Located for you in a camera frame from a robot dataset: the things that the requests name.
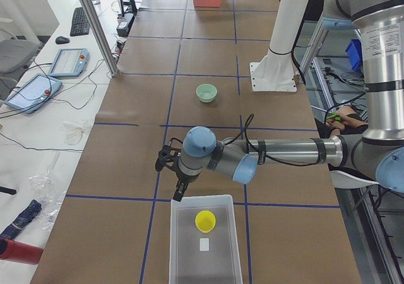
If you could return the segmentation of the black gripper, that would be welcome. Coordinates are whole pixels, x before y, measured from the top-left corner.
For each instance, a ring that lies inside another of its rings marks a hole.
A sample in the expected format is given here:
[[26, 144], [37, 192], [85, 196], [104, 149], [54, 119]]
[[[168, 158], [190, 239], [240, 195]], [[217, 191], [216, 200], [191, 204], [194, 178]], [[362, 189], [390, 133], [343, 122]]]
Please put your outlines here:
[[178, 178], [173, 200], [174, 201], [181, 201], [183, 196], [185, 195], [187, 186], [189, 183], [194, 182], [200, 175], [200, 170], [196, 170], [192, 174], [186, 174], [181, 170], [176, 172], [176, 176]]

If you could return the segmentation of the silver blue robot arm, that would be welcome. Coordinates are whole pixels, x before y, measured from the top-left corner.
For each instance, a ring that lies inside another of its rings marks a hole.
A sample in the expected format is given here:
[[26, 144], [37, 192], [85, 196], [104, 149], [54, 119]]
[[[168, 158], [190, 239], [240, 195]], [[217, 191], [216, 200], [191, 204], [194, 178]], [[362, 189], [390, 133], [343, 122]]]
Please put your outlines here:
[[[183, 138], [207, 126], [218, 139], [233, 138], [248, 115], [250, 139], [304, 139], [318, 136], [304, 86], [294, 92], [254, 92], [249, 65], [265, 52], [278, 0], [222, 0], [219, 8], [187, 2], [179, 67], [173, 85], [168, 137]], [[269, 163], [240, 184], [203, 170], [186, 196], [230, 194], [241, 203], [331, 207], [338, 204], [327, 166]]]

